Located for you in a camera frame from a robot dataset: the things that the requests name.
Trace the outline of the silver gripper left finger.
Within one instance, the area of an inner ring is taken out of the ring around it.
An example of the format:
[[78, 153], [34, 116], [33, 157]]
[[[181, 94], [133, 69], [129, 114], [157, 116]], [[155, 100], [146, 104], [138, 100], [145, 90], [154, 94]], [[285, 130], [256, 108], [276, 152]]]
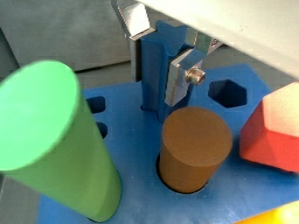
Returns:
[[146, 6], [137, 0], [111, 0], [130, 50], [133, 78], [142, 80], [142, 37], [155, 29], [150, 25]]

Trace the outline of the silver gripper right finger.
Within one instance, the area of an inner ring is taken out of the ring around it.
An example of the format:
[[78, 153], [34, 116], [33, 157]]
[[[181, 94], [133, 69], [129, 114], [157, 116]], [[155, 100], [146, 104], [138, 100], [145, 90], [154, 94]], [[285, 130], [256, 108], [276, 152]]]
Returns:
[[188, 29], [185, 43], [190, 46], [172, 61], [165, 103], [173, 107], [188, 95], [190, 85], [200, 86], [206, 79], [202, 70], [205, 58], [222, 46], [222, 42], [204, 32]]

